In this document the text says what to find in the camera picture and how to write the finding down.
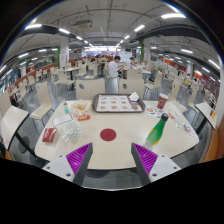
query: white table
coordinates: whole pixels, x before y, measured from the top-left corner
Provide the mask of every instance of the white table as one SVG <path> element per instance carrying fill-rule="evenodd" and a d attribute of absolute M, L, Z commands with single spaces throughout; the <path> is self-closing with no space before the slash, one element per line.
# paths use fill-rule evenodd
<path fill-rule="evenodd" d="M 19 135 L 18 130 L 24 121 L 29 117 L 27 111 L 10 106 L 1 120 L 1 132 L 4 140 L 4 145 L 9 150 L 14 137 L 17 137 L 23 147 L 30 152 L 30 162 L 32 165 L 42 167 L 46 161 L 38 158 L 34 151 L 27 145 L 23 138 Z"/>
<path fill-rule="evenodd" d="M 215 115 L 215 118 L 212 118 L 212 116 L 210 116 L 212 108 L 206 102 L 196 104 L 195 107 L 204 115 L 204 119 L 196 130 L 196 133 L 199 134 L 201 132 L 206 121 L 208 121 L 211 124 L 212 128 L 215 129 L 217 123 L 217 115 Z"/>
<path fill-rule="evenodd" d="M 68 107 L 74 101 L 67 101 Z M 146 105 L 157 106 L 157 101 L 145 101 Z M 164 109 L 178 111 L 172 103 L 166 103 Z M 191 127 L 185 117 L 178 111 L 180 118 Z M 64 114 L 62 104 L 58 106 L 52 117 Z M 131 155 L 131 143 L 142 145 L 151 129 L 159 122 L 159 118 L 154 118 L 142 113 L 97 113 L 91 109 L 89 111 L 90 120 L 80 121 L 83 136 L 77 142 L 65 143 L 61 139 L 62 125 L 57 126 L 57 132 L 53 143 L 42 142 L 41 133 L 35 147 L 35 153 L 46 160 L 53 160 L 59 155 L 67 155 L 75 149 L 93 143 L 93 155 L 88 165 L 88 169 L 111 170 L 127 169 L 136 167 Z M 46 128 L 52 127 L 51 119 L 46 124 Z M 102 130 L 111 128 L 116 131 L 117 137 L 111 142 L 103 141 L 100 137 Z M 157 154 L 166 154 L 169 157 L 176 156 L 199 143 L 198 137 L 190 140 L 188 133 L 175 126 L 175 121 L 168 119 L 163 136 L 159 144 L 153 149 Z"/>

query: tray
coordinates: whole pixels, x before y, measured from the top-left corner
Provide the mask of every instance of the tray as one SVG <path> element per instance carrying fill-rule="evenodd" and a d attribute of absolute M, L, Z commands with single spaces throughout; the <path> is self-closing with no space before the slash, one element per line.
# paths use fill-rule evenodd
<path fill-rule="evenodd" d="M 97 105 L 98 105 L 99 95 L 101 95 L 101 96 L 127 96 L 127 97 L 129 97 L 131 94 L 105 94 L 105 93 L 97 94 L 96 96 L 93 97 L 93 101 L 92 101 L 92 108 L 97 113 L 142 113 L 142 112 L 145 111 L 145 104 L 144 104 L 144 102 L 141 98 L 139 98 L 138 101 L 130 101 L 130 99 L 129 98 L 128 99 L 129 99 L 129 102 L 131 102 L 132 105 L 138 104 L 141 107 L 142 111 L 98 111 L 97 110 Z"/>

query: tiled floor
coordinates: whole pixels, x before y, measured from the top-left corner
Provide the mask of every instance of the tiled floor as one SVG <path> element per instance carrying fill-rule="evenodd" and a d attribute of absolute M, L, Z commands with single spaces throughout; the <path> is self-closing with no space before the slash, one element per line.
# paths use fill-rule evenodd
<path fill-rule="evenodd" d="M 52 100 L 54 102 L 53 109 L 55 110 L 59 103 L 62 101 L 62 99 L 67 99 L 67 91 L 65 88 L 59 88 L 56 89 L 56 93 L 52 94 L 53 84 L 51 83 L 50 77 L 47 79 L 43 79 L 40 82 L 48 81 L 48 87 L 50 90 L 50 94 L 52 97 Z M 167 80 L 162 80 L 161 88 L 159 90 L 160 93 L 164 93 L 169 95 L 171 92 L 170 86 L 172 83 L 170 83 Z M 117 80 L 110 80 L 110 82 L 106 82 L 106 93 L 118 93 L 118 85 Z M 185 93 L 182 88 L 180 87 L 180 91 L 178 94 L 177 101 L 181 103 L 182 105 L 188 107 L 188 100 L 189 100 L 190 94 Z M 203 102 L 204 95 L 201 91 L 198 91 L 198 95 L 196 97 L 195 103 Z M 76 93 L 75 90 L 69 91 L 69 100 L 75 100 L 76 99 Z M 157 100 L 157 94 L 155 94 L 154 91 L 149 91 L 149 93 L 146 96 L 146 100 Z M 25 97 L 25 108 L 29 113 L 33 112 L 39 105 L 39 100 L 36 94 L 36 90 L 30 92 Z M 44 123 L 46 124 L 49 120 L 49 117 L 52 115 L 52 111 L 48 113 L 48 116 L 46 115 L 43 118 Z M 189 120 L 189 122 L 193 121 L 195 112 L 193 110 L 190 110 L 186 118 Z M 197 127 L 200 122 L 202 121 L 202 115 L 198 117 L 196 124 L 194 124 L 194 127 Z M 41 121 L 35 121 L 36 127 L 38 129 L 38 132 L 41 133 L 44 129 Z M 181 168 L 185 168 L 187 166 L 197 164 L 201 158 L 201 155 L 205 149 L 207 136 L 211 136 L 211 126 L 209 124 L 205 125 L 204 129 L 202 130 L 203 138 L 200 140 L 200 143 L 192 150 L 188 150 L 185 153 L 182 153 L 174 158 L 173 161 L 177 163 Z M 28 137 L 30 140 L 30 147 L 34 148 L 35 144 L 39 138 L 39 134 L 37 133 L 35 126 L 33 124 L 33 121 L 28 118 L 24 124 L 21 126 L 19 130 L 19 134 L 24 137 Z M 18 150 L 19 142 L 16 138 L 14 138 L 10 153 L 13 155 L 16 161 L 30 164 L 29 160 L 29 152 L 20 153 Z M 87 188 L 94 188 L 94 189 L 129 189 L 129 188 L 138 188 L 141 187 L 141 182 L 139 179 L 139 175 L 137 173 L 133 173 L 130 170 L 118 170 L 118 171 L 110 171 L 108 174 L 106 174 L 103 177 L 100 178 L 93 178 L 90 176 L 85 176 L 83 187 Z"/>

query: plastic bottle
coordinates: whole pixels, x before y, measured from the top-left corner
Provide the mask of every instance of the plastic bottle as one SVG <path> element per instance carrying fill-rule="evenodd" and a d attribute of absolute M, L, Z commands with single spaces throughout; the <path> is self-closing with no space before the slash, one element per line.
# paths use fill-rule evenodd
<path fill-rule="evenodd" d="M 152 150 L 159 143 L 163 134 L 163 129 L 165 127 L 165 124 L 168 118 L 169 118 L 168 114 L 166 113 L 162 114 L 158 124 L 150 131 L 148 137 L 145 140 L 143 147 L 147 148 L 148 150 Z"/>

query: plastic cup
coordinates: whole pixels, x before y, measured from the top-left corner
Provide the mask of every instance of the plastic cup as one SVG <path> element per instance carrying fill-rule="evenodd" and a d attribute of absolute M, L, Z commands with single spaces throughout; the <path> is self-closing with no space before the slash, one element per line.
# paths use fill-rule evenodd
<path fill-rule="evenodd" d="M 163 93 L 160 93 L 157 108 L 162 110 L 164 108 L 167 100 L 168 100 L 168 96 Z"/>

